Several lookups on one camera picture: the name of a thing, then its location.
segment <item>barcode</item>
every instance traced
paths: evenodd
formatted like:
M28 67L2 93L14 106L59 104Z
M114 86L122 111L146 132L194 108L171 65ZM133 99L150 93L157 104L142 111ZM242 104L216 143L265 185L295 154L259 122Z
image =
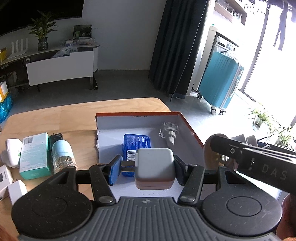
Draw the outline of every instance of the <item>barcode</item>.
M136 150L126 150L126 160L134 161L136 159Z
M32 142L33 142L33 137L25 138L25 140L24 140L24 145L25 145L25 144L32 143Z

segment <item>yellow box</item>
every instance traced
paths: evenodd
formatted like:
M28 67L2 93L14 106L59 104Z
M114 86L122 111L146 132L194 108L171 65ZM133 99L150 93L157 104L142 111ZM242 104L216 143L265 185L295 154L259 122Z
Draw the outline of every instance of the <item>yellow box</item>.
M8 89L6 82L1 82L0 83L0 102L3 102L6 96L8 95Z
M7 50L6 48L0 49L0 61L7 59Z

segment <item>open box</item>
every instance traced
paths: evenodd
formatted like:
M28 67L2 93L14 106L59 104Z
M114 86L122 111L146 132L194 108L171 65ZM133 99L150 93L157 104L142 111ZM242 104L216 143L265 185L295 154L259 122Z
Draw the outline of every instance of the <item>open box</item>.
M139 134L150 137L152 148L167 148L166 140L159 135L164 122L178 125L179 134L172 151L186 164L205 166L203 143L180 112L117 112L97 113L97 148L100 163L109 163L116 155L122 155L125 134ZM121 196L161 197L172 196L177 200L183 187L175 179L173 186L167 190L139 190L134 177L118 177L111 186L113 195L118 200ZM205 184L202 197L215 191L215 185Z

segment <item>plastic bag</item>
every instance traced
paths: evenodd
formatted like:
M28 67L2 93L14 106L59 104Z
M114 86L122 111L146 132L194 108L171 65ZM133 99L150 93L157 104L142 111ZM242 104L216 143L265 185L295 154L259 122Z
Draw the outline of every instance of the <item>plastic bag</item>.
M59 52L57 52L53 58L69 56L73 52L78 52L78 49L73 46L64 47Z
M13 105L13 101L12 101L11 95L8 94L4 99L4 101L0 103L0 123L2 123L8 116L12 105Z

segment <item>ribbed gray surface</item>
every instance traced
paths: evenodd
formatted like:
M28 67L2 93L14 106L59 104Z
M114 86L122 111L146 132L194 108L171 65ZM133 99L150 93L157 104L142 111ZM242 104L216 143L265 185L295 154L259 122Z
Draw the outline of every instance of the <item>ribbed gray surface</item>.
M21 235L23 241L37 241ZM55 241L234 241L208 227L192 207L173 198L122 197L111 207L99 208L79 231ZM256 241L278 241L269 234Z

